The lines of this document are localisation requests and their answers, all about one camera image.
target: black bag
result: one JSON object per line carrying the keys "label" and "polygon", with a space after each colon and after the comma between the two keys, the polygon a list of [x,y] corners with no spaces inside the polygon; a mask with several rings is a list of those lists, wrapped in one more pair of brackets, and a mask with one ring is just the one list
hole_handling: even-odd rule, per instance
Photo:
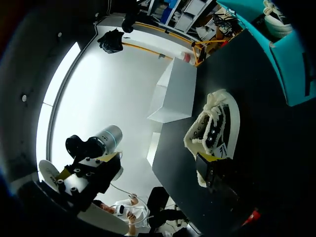
{"label": "black bag", "polygon": [[117,29],[106,32],[100,39],[98,39],[98,43],[100,43],[100,48],[102,48],[107,53],[116,53],[122,51],[123,35],[124,33],[118,31]]}

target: white sneaker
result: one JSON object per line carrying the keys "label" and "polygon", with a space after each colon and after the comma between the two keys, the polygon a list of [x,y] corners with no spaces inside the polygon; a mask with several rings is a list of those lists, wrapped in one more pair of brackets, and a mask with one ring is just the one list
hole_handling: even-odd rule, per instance
{"label": "white sneaker", "polygon": [[263,5],[265,6],[263,10],[263,13],[266,15],[265,23],[271,35],[283,38],[292,32],[291,24],[272,2],[264,0]]}
{"label": "white sneaker", "polygon": [[[184,145],[196,159],[197,153],[233,159],[240,127],[235,99],[225,90],[208,94],[202,113],[184,137]],[[206,183],[197,172],[198,183]]]}

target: white disc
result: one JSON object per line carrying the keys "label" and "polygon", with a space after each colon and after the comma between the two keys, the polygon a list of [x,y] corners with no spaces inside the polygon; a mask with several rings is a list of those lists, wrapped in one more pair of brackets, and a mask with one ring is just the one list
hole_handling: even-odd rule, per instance
{"label": "white disc", "polygon": [[41,172],[45,182],[56,190],[56,177],[59,175],[59,171],[56,167],[50,161],[43,159],[39,162],[39,171]]}
{"label": "white disc", "polygon": [[[43,175],[45,182],[56,191],[58,190],[56,177],[60,174],[56,167],[48,160],[39,162],[39,170]],[[93,203],[87,211],[80,212],[77,216],[83,221],[118,234],[126,234],[129,230],[128,225],[118,217],[104,211]]]}

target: white floor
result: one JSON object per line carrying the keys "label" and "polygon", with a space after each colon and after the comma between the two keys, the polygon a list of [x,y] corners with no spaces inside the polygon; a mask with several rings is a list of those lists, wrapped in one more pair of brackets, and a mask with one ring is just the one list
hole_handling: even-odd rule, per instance
{"label": "white floor", "polygon": [[[52,137],[52,162],[61,171],[72,163],[65,141],[78,135],[86,141],[111,124],[121,128],[124,172],[114,185],[148,197],[160,186],[146,157],[153,132],[161,124],[148,120],[154,88],[170,60],[136,48],[124,47],[107,54],[95,41],[86,50],[74,72],[56,116]],[[112,205],[128,196],[112,187],[98,199]]]}

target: white box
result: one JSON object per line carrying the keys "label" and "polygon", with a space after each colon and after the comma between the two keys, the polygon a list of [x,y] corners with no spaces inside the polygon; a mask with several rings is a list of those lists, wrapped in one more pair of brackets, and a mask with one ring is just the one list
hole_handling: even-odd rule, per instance
{"label": "white box", "polygon": [[192,0],[189,3],[189,5],[187,6],[187,8],[184,10],[184,12],[187,12],[187,13],[190,13],[190,14],[196,16],[202,10],[204,5],[205,5],[205,2],[203,2],[201,0]]}
{"label": "white box", "polygon": [[148,119],[166,123],[192,116],[197,68],[174,58],[154,91]]}
{"label": "white box", "polygon": [[185,31],[189,27],[189,25],[192,23],[192,21],[193,21],[192,16],[183,13],[174,28],[180,31]]}

